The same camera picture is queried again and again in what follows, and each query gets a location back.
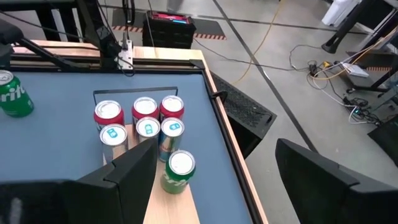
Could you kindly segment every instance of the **soda can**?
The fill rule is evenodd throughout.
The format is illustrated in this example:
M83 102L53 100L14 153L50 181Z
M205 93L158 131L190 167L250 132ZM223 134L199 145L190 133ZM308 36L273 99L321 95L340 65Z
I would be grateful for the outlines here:
M101 131L109 124L124 126L124 111L118 102L104 100L95 106L94 120L97 123L98 131Z
M178 96L166 96L160 106L160 122L165 118L178 118L182 119L184 114L184 102Z
M166 118L162 122L159 137L159 160L166 162L170 155L180 147L185 126L178 118Z
M160 123L151 117L141 118L136 125L138 142L141 143L149 138L158 139Z
M132 123L137 124L138 120L145 117L159 119L159 108L154 99L144 96L135 100L131 108L131 114Z
M187 187L195 169L195 158L192 154L184 150L175 151L166 163L160 184L167 193L179 194Z
M0 107L14 118L25 117L34 110L34 104L21 81L6 70L0 70Z
M127 129L120 124L109 124L99 133L103 143L103 154L106 163L119 157L128 150Z

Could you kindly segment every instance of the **black tripod leg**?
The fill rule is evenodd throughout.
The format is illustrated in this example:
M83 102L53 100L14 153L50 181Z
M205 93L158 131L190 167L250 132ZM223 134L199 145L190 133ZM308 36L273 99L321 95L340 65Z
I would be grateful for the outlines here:
M333 37L331 37L326 43L322 45L322 49L331 54L336 53L340 42L343 40L346 34L354 27L361 14L366 13L368 10L370 10L370 7L375 1L377 0L362 0L362 2L354 8L351 14L347 17L347 20L336 31Z

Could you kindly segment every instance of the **green soda can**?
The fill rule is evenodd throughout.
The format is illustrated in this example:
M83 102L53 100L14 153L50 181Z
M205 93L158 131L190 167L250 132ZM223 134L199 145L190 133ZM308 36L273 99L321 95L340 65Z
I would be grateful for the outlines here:
M27 116L34 109L21 81L6 70L0 70L0 107L14 118Z
M195 173L195 159L184 150L171 154L161 177L162 188L170 194L179 194L185 190L189 178Z

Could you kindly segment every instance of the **can lid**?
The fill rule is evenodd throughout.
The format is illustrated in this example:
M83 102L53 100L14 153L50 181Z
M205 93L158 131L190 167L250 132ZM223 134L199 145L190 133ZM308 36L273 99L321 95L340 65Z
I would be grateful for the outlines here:
M135 100L134 109L140 114L151 114L157 109L157 103L151 97L140 97Z
M160 123L151 117L141 118L136 125L137 133L144 137L153 137L160 131Z
M14 75L7 70L0 70L0 85L6 85L14 78Z
M169 166L172 172L177 175L190 174L195 168L195 158L188 151L178 150L171 154Z
M111 119L119 115L122 107L114 100L104 100L95 106L95 114L103 119Z
M117 146L127 139L127 129L120 124L109 124L99 133L101 141L109 146Z
M162 122L162 132L169 137L178 137L185 130L185 125L178 118L166 118Z
M166 96L162 100L163 107L170 112L178 112L184 108L184 102L178 96Z

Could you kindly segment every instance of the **red soda can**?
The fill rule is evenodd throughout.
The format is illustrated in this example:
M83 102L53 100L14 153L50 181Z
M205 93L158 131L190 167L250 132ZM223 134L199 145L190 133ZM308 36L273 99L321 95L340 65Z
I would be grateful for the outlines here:
M124 126L124 111L118 102L104 100L95 106L94 120L99 131L109 124Z
M134 125L137 124L138 120L145 117L159 119L159 108L156 101L151 97L144 96L136 99L131 108L131 113Z
M160 106L160 122L166 118L182 119L184 115L184 102L178 96L166 96Z

